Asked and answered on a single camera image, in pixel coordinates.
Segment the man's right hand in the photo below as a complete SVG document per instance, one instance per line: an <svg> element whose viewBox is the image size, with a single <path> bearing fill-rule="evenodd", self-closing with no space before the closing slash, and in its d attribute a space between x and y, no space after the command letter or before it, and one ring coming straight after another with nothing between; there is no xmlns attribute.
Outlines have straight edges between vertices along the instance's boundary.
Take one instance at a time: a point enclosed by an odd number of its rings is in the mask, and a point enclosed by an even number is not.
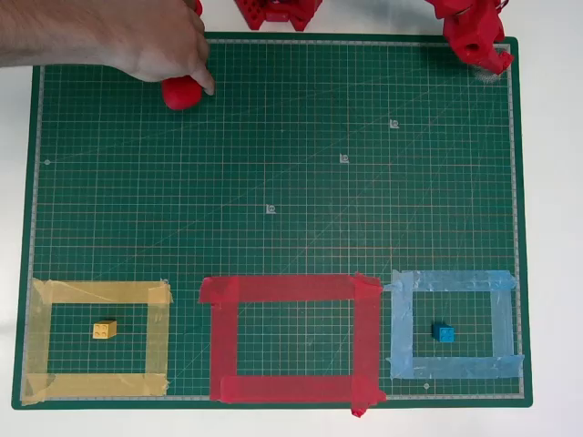
<svg viewBox="0 0 583 437"><path fill-rule="evenodd" d="M210 44L195 1L98 1L97 7L107 33L99 43L102 64L146 82L189 76L214 94Z"/></svg>

